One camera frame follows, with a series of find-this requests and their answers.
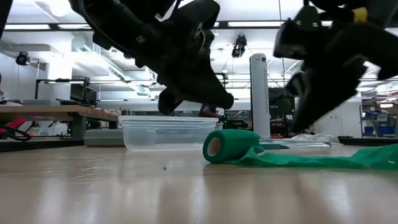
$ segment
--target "blue storage bin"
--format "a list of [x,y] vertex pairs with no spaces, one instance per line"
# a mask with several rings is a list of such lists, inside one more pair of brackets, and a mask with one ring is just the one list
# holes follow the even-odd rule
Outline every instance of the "blue storage bin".
[[[395,134],[396,128],[393,126],[379,126],[379,133],[380,134]],[[366,134],[372,134],[374,131],[373,127],[365,127]]]
[[374,128],[373,127],[365,127],[365,133],[366,134],[372,134],[373,133]]

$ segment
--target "green bandage roll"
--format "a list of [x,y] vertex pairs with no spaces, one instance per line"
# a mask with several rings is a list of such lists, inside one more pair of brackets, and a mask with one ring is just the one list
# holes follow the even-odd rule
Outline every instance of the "green bandage roll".
[[253,146],[259,145],[260,136],[252,131],[213,131],[203,145],[203,156],[211,163],[242,158]]
[[203,155],[210,163],[237,166],[398,170],[398,144],[361,149],[351,157],[329,157],[274,154],[264,151],[268,145],[260,145],[259,140],[251,131],[213,131],[203,145]]

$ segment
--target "yellow label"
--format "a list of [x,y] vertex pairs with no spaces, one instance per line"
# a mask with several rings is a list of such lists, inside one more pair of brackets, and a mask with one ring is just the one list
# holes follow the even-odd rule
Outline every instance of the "yellow label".
[[365,7],[357,8],[353,10],[354,22],[366,22],[368,19],[368,10]]

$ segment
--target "black strap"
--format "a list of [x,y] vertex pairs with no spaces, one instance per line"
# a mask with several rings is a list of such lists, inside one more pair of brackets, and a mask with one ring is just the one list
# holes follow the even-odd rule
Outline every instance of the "black strap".
[[[5,129],[6,132],[5,132],[4,134],[5,134],[7,137],[9,137],[9,138],[11,138],[11,139],[13,139],[13,140],[24,142],[24,141],[30,141],[30,140],[32,139],[32,137],[31,137],[29,134],[27,134],[26,132],[21,131],[21,130],[19,130],[19,129],[12,128],[12,127],[9,127],[9,126],[3,125],[3,124],[0,124],[0,128],[1,128],[1,129]],[[9,133],[8,131],[13,131],[13,132],[15,132],[15,133],[19,133],[19,134],[21,134],[21,135],[23,136],[23,138],[18,137],[18,136],[16,136],[15,134],[11,134],[11,133]]]

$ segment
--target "wooden table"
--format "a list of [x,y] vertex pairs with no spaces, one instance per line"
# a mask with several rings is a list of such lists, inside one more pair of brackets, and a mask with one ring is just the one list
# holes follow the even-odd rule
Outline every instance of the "wooden table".
[[398,175],[213,165],[199,149],[71,147],[0,154],[0,199],[1,224],[396,224]]
[[108,121],[110,129],[118,127],[118,116],[77,105],[63,106],[0,106],[0,121],[25,118],[28,121],[72,121],[72,137],[82,138],[86,121]]

